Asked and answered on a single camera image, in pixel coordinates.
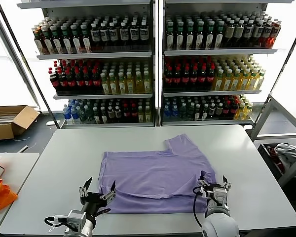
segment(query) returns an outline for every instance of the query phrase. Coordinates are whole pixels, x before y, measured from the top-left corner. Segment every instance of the small table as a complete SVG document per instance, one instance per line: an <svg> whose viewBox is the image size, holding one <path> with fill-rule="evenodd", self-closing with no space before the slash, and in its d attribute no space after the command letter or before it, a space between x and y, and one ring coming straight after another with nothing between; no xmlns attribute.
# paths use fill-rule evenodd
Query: small table
<svg viewBox="0 0 296 237"><path fill-rule="evenodd" d="M265 121L269 117L273 109L281 112L295 127L296 127L296 93L295 94L279 94L276 92L269 94L269 102L266 104L260 119L258 120L254 130L251 133L251 140L255 141L266 139L288 139L296 138L296 133L293 134L261 134L259 135ZM292 103L288 98L294 98L295 102ZM283 187L296 175L296 162L290 167L288 171L278 180L278 183Z"/></svg>
<svg viewBox="0 0 296 237"><path fill-rule="evenodd" d="M103 152L165 150L164 140L187 136L206 155L217 182L225 175L231 216L239 229L296 226L296 213L262 157L240 125L60 129L55 132L30 173L20 200L4 219L0 233L14 236L62 236L65 228L44 223L48 216L81 210L79 186L93 176L96 191ZM199 213L201 222L204 213ZM192 213L103 214L94 236L199 235Z"/></svg>
<svg viewBox="0 0 296 237"><path fill-rule="evenodd" d="M3 183L9 185L11 190L18 194L38 157L39 153L0 153L0 165L5 168L1 176ZM0 210L0 224L9 208L10 205Z"/></svg>

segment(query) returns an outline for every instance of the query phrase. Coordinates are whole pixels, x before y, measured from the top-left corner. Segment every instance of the purple t-shirt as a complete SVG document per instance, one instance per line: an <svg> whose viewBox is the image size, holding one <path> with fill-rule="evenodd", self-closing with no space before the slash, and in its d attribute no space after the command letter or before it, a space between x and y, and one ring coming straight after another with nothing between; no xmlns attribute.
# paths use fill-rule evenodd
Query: purple t-shirt
<svg viewBox="0 0 296 237"><path fill-rule="evenodd" d="M116 180L110 213L189 213L201 171L216 182L207 158L186 134L165 143L165 151L104 152L99 191L107 193ZM199 197L196 210L205 209L206 199Z"/></svg>

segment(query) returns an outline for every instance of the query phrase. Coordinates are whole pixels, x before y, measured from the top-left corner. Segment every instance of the cardboard box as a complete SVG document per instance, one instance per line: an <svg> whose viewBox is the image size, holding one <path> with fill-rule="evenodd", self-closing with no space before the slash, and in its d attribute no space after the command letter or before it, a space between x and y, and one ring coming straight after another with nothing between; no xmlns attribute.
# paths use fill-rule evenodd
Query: cardboard box
<svg viewBox="0 0 296 237"><path fill-rule="evenodd" d="M0 140L12 139L22 134L39 115L39 112L27 105L0 106L0 114L5 114L5 112L14 112L18 115L12 123L0 125Z"/></svg>

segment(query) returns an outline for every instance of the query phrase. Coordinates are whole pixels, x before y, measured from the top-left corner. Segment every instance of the shelf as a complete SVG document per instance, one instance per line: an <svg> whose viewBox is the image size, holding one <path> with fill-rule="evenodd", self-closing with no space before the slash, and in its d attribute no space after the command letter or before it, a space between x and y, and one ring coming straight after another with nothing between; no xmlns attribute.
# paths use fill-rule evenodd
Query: shelf
<svg viewBox="0 0 296 237"><path fill-rule="evenodd" d="M253 125L251 119L248 120L204 120L204 121L167 121L162 122L162 126L191 126L191 125Z"/></svg>
<svg viewBox="0 0 296 237"><path fill-rule="evenodd" d="M21 9L56 8L79 6L110 6L110 5L142 5L149 4L150 0L45 0L18 3Z"/></svg>
<svg viewBox="0 0 296 237"><path fill-rule="evenodd" d="M225 90L225 91L197 91L197 92L164 92L165 97L174 96L207 96L207 95L240 95L259 94L260 90Z"/></svg>
<svg viewBox="0 0 296 237"><path fill-rule="evenodd" d="M294 0L165 0L166 4L176 3L292 3Z"/></svg>
<svg viewBox="0 0 296 237"><path fill-rule="evenodd" d="M192 56L192 55L229 55L229 54L271 54L277 49L242 48L242 49L204 49L204 50L166 50L165 56Z"/></svg>
<svg viewBox="0 0 296 237"><path fill-rule="evenodd" d="M39 60L46 59L84 59L84 58L140 58L150 57L151 51L143 52L113 52L113 53L73 53L37 55Z"/></svg>
<svg viewBox="0 0 296 237"><path fill-rule="evenodd" d="M105 123L105 124L64 124L62 128L105 128L105 127L153 127L152 122Z"/></svg>
<svg viewBox="0 0 296 237"><path fill-rule="evenodd" d="M71 99L128 99L128 98L151 98L150 94L127 94L127 95L54 95L55 100Z"/></svg>

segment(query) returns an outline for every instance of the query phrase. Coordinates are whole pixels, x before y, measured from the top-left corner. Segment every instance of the gray cloth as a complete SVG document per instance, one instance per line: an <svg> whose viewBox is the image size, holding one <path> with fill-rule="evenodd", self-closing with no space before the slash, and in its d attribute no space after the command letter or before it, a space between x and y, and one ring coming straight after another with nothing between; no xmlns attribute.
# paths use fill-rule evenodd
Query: gray cloth
<svg viewBox="0 0 296 237"><path fill-rule="evenodd" d="M296 146L280 143L275 147L275 152L277 153L277 156L281 160L285 168L285 172L296 161Z"/></svg>

